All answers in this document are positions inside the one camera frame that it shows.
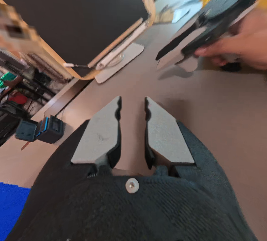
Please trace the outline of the black board with wooden frame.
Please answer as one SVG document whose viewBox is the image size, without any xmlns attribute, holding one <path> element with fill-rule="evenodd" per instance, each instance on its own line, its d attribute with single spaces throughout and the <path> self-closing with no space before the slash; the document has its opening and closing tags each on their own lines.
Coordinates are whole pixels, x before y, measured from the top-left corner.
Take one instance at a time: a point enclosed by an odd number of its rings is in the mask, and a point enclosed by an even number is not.
<svg viewBox="0 0 267 241">
<path fill-rule="evenodd" d="M 35 53 L 71 76 L 88 80 L 96 63 L 145 20 L 152 26 L 154 0 L 1 0 L 11 22 L 3 23 L 11 50 Z"/>
</svg>

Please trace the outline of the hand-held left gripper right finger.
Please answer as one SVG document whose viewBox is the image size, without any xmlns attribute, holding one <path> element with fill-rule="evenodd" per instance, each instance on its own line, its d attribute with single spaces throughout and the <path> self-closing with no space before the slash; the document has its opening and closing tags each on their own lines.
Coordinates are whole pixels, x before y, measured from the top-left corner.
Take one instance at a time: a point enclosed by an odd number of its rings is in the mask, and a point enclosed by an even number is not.
<svg viewBox="0 0 267 241">
<path fill-rule="evenodd" d="M 150 97 L 145 97 L 145 121 L 145 160 L 148 169 L 195 165 L 178 121 Z"/>
</svg>

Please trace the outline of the green bin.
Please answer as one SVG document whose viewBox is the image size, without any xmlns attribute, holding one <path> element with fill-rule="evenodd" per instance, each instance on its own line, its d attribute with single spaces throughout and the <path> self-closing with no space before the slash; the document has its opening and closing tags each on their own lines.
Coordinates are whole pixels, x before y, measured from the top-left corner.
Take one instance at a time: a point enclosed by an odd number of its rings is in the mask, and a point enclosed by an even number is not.
<svg viewBox="0 0 267 241">
<path fill-rule="evenodd" d="M 0 77 L 0 89 L 4 89 L 6 87 L 9 87 L 10 82 L 15 80 L 16 78 L 17 78 L 17 75 L 14 75 L 11 72 L 7 72 L 7 73 L 3 74 Z"/>
</svg>

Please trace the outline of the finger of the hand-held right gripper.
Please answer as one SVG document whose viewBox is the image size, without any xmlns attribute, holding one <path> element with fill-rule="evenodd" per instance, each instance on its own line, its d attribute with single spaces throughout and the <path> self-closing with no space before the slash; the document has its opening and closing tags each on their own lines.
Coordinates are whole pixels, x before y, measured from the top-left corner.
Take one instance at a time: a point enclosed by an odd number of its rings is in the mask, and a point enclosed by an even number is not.
<svg viewBox="0 0 267 241">
<path fill-rule="evenodd" d="M 158 61 L 158 64 L 156 69 L 164 69 L 190 58 L 195 50 L 201 46 L 199 39 L 201 39 L 206 28 L 206 26 L 200 28 L 184 26 L 180 29 L 177 32 L 177 36 L 157 54 L 156 61 Z"/>
<path fill-rule="evenodd" d="M 184 61 L 205 43 L 206 30 L 207 20 L 190 19 L 179 29 L 176 36 L 158 52 L 155 60 L 163 59 L 168 53 L 174 51 L 174 56 L 178 56 L 178 61 Z"/>
</svg>

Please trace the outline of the silver laptop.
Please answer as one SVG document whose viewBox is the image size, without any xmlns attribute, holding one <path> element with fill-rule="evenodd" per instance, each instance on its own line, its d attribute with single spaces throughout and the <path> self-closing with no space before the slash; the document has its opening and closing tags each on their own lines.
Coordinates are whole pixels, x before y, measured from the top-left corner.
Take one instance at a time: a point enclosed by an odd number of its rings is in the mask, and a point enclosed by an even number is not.
<svg viewBox="0 0 267 241">
<path fill-rule="evenodd" d="M 168 7 L 165 6 L 161 11 L 159 11 L 156 16 L 153 24 L 175 24 L 190 11 L 188 7 Z"/>
</svg>

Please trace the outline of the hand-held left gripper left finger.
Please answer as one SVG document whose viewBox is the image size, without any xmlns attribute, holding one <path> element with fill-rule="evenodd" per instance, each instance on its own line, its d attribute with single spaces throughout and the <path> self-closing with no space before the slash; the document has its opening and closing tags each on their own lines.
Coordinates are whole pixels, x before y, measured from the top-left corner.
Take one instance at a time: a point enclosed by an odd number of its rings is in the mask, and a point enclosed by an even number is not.
<svg viewBox="0 0 267 241">
<path fill-rule="evenodd" d="M 121 157 L 121 96 L 95 113 L 72 156 L 72 164 L 108 165 L 113 169 Z"/>
</svg>

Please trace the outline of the person's right hand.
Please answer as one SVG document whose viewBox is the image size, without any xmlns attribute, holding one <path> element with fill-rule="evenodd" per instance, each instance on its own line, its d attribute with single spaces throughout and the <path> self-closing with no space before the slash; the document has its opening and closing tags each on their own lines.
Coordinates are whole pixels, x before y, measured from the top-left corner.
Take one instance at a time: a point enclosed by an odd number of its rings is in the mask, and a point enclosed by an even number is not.
<svg viewBox="0 0 267 241">
<path fill-rule="evenodd" d="M 225 54 L 236 54 L 248 66 L 267 70 L 267 13 L 254 9 L 236 25 L 232 26 L 232 37 L 221 38 L 215 43 L 202 46 L 195 51 L 197 57 L 208 57 L 217 66 L 228 61 Z"/>
</svg>

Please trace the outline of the red bag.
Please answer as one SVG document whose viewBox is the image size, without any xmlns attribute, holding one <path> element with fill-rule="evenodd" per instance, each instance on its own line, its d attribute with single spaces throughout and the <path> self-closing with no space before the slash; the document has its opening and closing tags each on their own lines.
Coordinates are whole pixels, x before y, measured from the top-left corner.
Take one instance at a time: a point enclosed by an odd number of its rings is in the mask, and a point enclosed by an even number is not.
<svg viewBox="0 0 267 241">
<path fill-rule="evenodd" d="M 24 105 L 28 101 L 28 98 L 23 94 L 17 92 L 14 95 L 9 95 L 8 100 L 15 102 L 18 105 Z"/>
</svg>

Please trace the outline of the white board stand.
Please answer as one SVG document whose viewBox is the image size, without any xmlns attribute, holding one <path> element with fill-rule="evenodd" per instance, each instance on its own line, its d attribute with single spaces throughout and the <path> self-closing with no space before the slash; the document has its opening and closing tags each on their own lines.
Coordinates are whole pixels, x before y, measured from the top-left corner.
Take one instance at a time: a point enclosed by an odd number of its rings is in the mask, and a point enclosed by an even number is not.
<svg viewBox="0 0 267 241">
<path fill-rule="evenodd" d="M 135 43 L 135 40 L 148 26 L 149 20 L 147 19 L 94 65 L 88 64 L 90 72 L 86 75 L 86 78 L 89 80 L 95 79 L 98 84 L 105 83 L 139 56 L 144 51 L 144 45 Z"/>
</svg>

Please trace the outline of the blue plastic bin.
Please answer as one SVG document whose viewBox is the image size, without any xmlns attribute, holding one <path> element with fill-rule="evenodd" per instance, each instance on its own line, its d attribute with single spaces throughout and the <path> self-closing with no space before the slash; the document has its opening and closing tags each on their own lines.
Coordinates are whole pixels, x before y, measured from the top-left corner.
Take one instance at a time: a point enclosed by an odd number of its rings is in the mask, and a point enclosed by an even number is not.
<svg viewBox="0 0 267 241">
<path fill-rule="evenodd" d="M 17 222 L 31 189 L 0 183 L 0 240 L 4 241 Z"/>
</svg>

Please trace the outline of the black charging case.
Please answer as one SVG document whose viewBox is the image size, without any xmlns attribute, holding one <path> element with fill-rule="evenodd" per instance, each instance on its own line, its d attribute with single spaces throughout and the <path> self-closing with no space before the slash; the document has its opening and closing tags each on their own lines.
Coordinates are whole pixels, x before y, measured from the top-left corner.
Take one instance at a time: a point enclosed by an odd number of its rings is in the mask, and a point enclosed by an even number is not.
<svg viewBox="0 0 267 241">
<path fill-rule="evenodd" d="M 15 138 L 26 142 L 39 140 L 54 144 L 64 134 L 64 123 L 55 116 L 44 117 L 41 121 L 21 120 L 15 133 Z"/>
</svg>

